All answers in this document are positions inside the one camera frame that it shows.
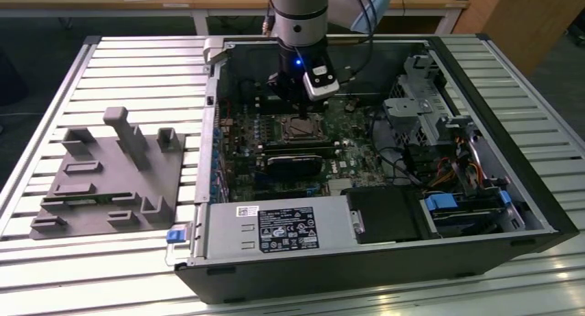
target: metal slotted table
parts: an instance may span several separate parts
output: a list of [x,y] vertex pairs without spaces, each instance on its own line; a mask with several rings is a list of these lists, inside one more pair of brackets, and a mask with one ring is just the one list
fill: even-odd
[[[0,195],[0,314],[39,315],[527,315],[585,307],[585,236],[514,259],[487,274],[303,297],[206,305],[175,276],[166,231],[34,241],[41,210],[66,148],[66,129],[102,122],[126,106],[145,134],[189,135],[177,222],[193,220],[207,74],[203,37],[89,38]],[[585,228],[585,147],[494,43],[443,41],[471,77],[575,224]],[[464,113],[458,91],[447,89]],[[175,258],[189,255],[179,246]]]

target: white table leg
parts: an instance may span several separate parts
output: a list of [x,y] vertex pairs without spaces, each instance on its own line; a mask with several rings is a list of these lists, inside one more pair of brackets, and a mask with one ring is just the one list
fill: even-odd
[[194,17],[195,29],[198,35],[209,36],[210,35],[209,10],[194,10],[193,17]]
[[462,9],[450,9],[439,23],[436,34],[451,34],[458,23]]

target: power supply label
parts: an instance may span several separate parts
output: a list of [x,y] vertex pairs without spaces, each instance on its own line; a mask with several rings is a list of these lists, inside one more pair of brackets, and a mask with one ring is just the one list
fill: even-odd
[[314,208],[284,208],[258,212],[263,253],[319,248]]

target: blue latch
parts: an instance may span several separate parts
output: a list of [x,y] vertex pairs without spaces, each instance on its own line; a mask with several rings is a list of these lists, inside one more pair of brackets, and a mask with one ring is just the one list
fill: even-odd
[[173,229],[167,232],[167,243],[185,243],[187,239],[187,228],[185,229]]
[[434,194],[426,198],[424,203],[430,211],[459,207],[454,194]]
[[508,194],[508,191],[500,191],[500,197],[503,198],[504,205],[510,205],[512,203],[511,194]]

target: wooden table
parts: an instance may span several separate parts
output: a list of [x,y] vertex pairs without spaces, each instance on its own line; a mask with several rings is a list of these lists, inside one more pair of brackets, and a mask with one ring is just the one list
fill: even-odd
[[[442,17],[436,33],[448,34],[468,6],[458,0],[392,0],[386,16]],[[210,16],[263,16],[266,11],[267,0],[0,0],[0,17],[190,16],[199,35],[210,35]]]

